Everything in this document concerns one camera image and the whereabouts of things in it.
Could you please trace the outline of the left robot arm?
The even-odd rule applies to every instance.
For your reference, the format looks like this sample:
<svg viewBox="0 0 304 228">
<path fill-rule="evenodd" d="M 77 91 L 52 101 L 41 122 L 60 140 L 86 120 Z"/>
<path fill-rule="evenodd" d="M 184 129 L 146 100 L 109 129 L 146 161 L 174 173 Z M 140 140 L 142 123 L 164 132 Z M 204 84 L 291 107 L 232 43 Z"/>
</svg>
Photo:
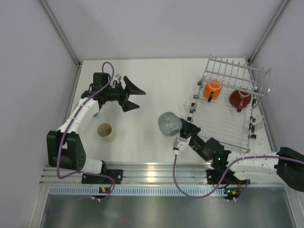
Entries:
<svg viewBox="0 0 304 228">
<path fill-rule="evenodd" d="M 106 102 L 117 101 L 124 112 L 139 108 L 139 105 L 129 101 L 129 97 L 146 93 L 128 77 L 122 79 L 125 86 L 122 86 L 119 76 L 110 76 L 104 72 L 93 74 L 93 82 L 82 93 L 74 112 L 61 127 L 47 134 L 47 155 L 51 167 L 91 173 L 98 183 L 108 179 L 105 162 L 86 155 L 80 133 Z"/>
</svg>

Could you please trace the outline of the red floral mug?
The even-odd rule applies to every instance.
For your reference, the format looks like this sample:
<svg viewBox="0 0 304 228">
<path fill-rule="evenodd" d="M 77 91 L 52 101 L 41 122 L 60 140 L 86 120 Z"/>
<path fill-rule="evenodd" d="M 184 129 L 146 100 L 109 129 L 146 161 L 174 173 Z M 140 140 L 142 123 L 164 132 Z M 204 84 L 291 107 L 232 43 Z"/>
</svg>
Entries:
<svg viewBox="0 0 304 228">
<path fill-rule="evenodd" d="M 252 95 L 248 92 L 234 90 L 229 96 L 230 104 L 240 113 L 251 102 Z"/>
</svg>

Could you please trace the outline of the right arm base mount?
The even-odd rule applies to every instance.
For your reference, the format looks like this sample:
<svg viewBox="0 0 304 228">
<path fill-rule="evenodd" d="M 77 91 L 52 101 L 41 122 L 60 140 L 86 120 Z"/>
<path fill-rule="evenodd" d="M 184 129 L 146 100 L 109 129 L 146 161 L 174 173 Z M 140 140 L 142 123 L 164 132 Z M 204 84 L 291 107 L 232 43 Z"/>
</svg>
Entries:
<svg viewBox="0 0 304 228">
<path fill-rule="evenodd" d="M 207 183 L 216 186 L 218 182 L 220 181 L 223 172 L 218 170 L 207 170 Z M 223 178 L 223 181 L 221 182 L 221 185 L 224 185 L 224 187 L 228 185 L 238 185 L 238 184 L 246 184 L 247 179 L 240 179 L 235 176 L 235 172 L 228 170 L 225 177 Z"/>
</svg>

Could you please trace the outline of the grey ceramic mug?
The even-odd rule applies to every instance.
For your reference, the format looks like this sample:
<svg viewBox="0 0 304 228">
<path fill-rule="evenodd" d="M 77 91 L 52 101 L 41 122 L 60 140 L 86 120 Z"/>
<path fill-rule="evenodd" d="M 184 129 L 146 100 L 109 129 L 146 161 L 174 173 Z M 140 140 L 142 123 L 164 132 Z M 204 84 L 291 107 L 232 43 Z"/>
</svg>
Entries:
<svg viewBox="0 0 304 228">
<path fill-rule="evenodd" d="M 173 112 L 165 112 L 158 118 L 158 127 L 164 136 L 175 136 L 180 133 L 182 123 L 180 118 Z"/>
</svg>

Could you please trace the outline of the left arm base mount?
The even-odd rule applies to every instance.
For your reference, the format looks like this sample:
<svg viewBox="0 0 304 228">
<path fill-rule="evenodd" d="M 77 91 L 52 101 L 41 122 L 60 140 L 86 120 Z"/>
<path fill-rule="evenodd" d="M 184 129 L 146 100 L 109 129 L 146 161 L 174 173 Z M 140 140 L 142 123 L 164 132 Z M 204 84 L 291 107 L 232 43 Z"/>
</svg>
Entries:
<svg viewBox="0 0 304 228">
<path fill-rule="evenodd" d="M 82 175 L 82 184 L 121 184 L 123 180 L 123 170 L 122 169 L 107 169 L 105 173 L 102 174 L 90 174 L 84 173 Z"/>
</svg>

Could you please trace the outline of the orange mug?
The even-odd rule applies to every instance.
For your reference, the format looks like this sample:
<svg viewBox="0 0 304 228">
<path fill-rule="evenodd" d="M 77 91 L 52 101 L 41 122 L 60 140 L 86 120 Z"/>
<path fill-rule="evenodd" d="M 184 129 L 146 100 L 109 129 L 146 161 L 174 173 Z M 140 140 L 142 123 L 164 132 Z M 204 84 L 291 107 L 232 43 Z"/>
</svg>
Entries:
<svg viewBox="0 0 304 228">
<path fill-rule="evenodd" d="M 219 94 L 222 90 L 221 82 L 217 79 L 212 79 L 211 82 L 208 82 L 204 88 L 203 95 L 207 98 L 208 102 L 216 100 L 219 97 Z"/>
</svg>

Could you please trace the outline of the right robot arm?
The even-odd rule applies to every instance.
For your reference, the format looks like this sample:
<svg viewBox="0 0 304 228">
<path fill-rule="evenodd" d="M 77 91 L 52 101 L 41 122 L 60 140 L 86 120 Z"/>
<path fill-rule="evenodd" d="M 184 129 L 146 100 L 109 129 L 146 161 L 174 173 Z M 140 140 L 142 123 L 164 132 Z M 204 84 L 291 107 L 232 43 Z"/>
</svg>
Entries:
<svg viewBox="0 0 304 228">
<path fill-rule="evenodd" d="M 282 182 L 294 190 L 304 190 L 304 156 L 301 153 L 289 147 L 269 154 L 232 152 L 214 138 L 203 141 L 198 135 L 201 129 L 194 124 L 184 119 L 180 122 L 182 141 L 200 158 L 211 163 L 211 184 L 256 180 Z"/>
</svg>

